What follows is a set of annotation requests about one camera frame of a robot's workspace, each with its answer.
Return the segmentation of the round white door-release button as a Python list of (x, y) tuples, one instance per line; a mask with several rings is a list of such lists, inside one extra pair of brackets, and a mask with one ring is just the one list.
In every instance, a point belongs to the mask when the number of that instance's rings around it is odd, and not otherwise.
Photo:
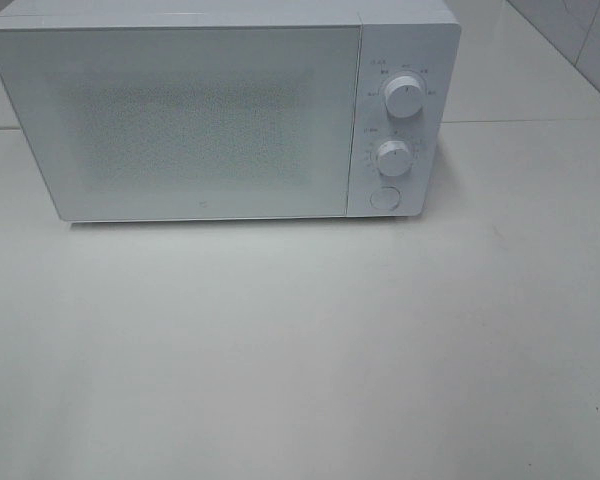
[(393, 211), (401, 202), (401, 193), (395, 187), (383, 186), (370, 196), (370, 204), (377, 210)]

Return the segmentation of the white microwave knob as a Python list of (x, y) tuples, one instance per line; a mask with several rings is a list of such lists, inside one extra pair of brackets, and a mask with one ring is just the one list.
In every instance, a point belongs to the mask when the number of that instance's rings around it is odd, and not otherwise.
[(407, 174), (413, 165), (411, 147), (402, 140), (387, 140), (376, 152), (376, 165), (385, 177), (400, 177)]
[(388, 114), (396, 119), (407, 119), (422, 110), (425, 84), (414, 72), (400, 72), (386, 82), (382, 93)]

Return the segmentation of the white microwave oven body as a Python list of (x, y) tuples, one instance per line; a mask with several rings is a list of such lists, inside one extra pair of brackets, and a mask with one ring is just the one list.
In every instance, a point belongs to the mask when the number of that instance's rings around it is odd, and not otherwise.
[[(345, 212), (154, 221), (416, 216), (423, 209), (461, 36), (458, 20), (442, 1), (15, 1), (0, 12), (0, 31), (345, 26), (359, 31)], [(425, 84), (422, 110), (407, 119), (388, 114), (382, 93), (386, 82), (400, 72), (414, 72)], [(376, 152), (387, 140), (402, 140), (411, 147), (413, 165), (407, 174), (380, 174)], [(371, 194), (383, 186), (401, 193), (393, 211), (370, 204)]]

